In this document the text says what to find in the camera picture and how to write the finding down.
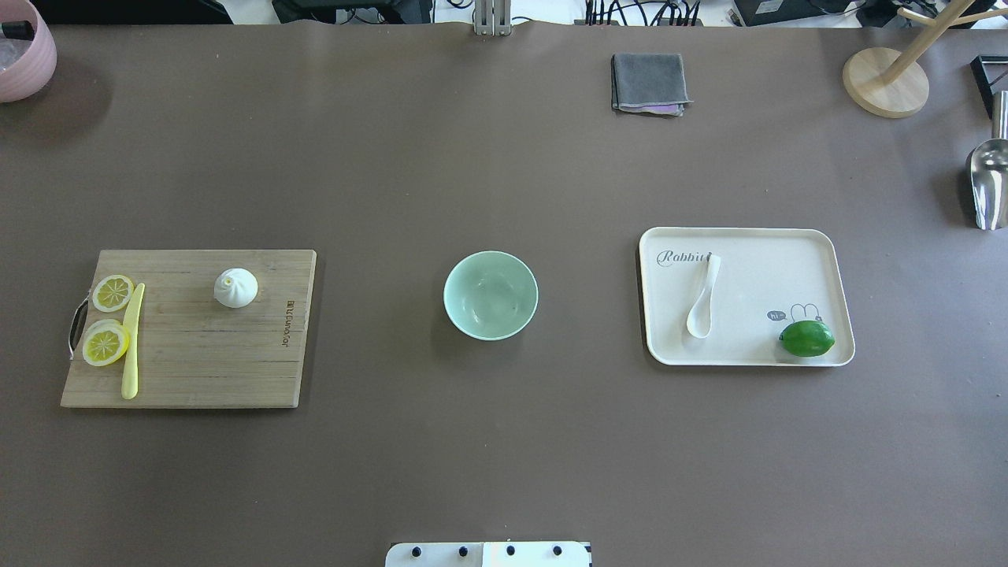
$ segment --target white spoon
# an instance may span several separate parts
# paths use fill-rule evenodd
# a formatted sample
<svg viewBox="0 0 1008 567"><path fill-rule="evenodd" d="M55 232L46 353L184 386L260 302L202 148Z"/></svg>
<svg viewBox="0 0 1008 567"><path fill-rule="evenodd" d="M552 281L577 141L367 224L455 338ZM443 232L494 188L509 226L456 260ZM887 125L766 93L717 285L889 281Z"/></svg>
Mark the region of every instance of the white spoon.
<svg viewBox="0 0 1008 567"><path fill-rule="evenodd" d="M704 279L704 287L700 291L697 301L686 314L686 331L698 339L706 339L711 334L712 308L711 301L714 294L714 282L718 280L718 271L721 269L721 256L708 254L707 256L707 277Z"/></svg>

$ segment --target green bowl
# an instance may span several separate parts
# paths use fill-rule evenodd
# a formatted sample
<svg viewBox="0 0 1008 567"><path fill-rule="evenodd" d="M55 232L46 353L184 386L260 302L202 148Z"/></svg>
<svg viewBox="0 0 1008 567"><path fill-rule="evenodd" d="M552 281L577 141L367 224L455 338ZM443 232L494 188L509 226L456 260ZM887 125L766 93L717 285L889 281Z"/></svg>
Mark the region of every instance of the green bowl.
<svg viewBox="0 0 1008 567"><path fill-rule="evenodd" d="M448 318L470 337L499 341L521 331L535 314L539 287L525 262L487 250L456 264L445 282Z"/></svg>

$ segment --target folded towel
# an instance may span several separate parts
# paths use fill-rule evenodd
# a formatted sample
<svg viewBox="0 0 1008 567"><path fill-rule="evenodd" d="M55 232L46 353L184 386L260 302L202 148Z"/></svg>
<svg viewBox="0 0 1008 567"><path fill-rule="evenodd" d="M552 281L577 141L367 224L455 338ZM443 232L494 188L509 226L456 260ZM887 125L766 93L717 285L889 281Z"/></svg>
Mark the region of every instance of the folded towel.
<svg viewBox="0 0 1008 567"><path fill-rule="evenodd" d="M679 53L613 55L614 110L681 116L690 102Z"/></svg>

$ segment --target scoop handle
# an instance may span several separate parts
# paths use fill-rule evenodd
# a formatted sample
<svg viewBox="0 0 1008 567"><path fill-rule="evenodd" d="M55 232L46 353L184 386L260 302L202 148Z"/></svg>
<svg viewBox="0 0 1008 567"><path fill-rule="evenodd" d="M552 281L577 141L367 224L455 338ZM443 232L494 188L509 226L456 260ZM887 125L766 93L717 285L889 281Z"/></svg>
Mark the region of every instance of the scoop handle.
<svg viewBox="0 0 1008 567"><path fill-rule="evenodd" d="M1002 140L1008 139L1008 91L995 93L991 125L992 137Z"/></svg>

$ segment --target wooden stand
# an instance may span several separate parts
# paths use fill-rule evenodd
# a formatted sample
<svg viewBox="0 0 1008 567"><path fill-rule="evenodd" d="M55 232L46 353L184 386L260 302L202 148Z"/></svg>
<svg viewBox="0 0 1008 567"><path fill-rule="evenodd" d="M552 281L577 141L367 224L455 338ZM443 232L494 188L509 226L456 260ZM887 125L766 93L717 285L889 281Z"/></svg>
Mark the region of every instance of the wooden stand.
<svg viewBox="0 0 1008 567"><path fill-rule="evenodd" d="M973 2L954 0L933 19L900 8L901 16L927 29L902 53L887 47L855 53L844 66L847 94L868 112L885 118L905 118L923 108L927 102L927 76L917 59L950 27L1008 13L1008 9L1001 9L959 17Z"/></svg>

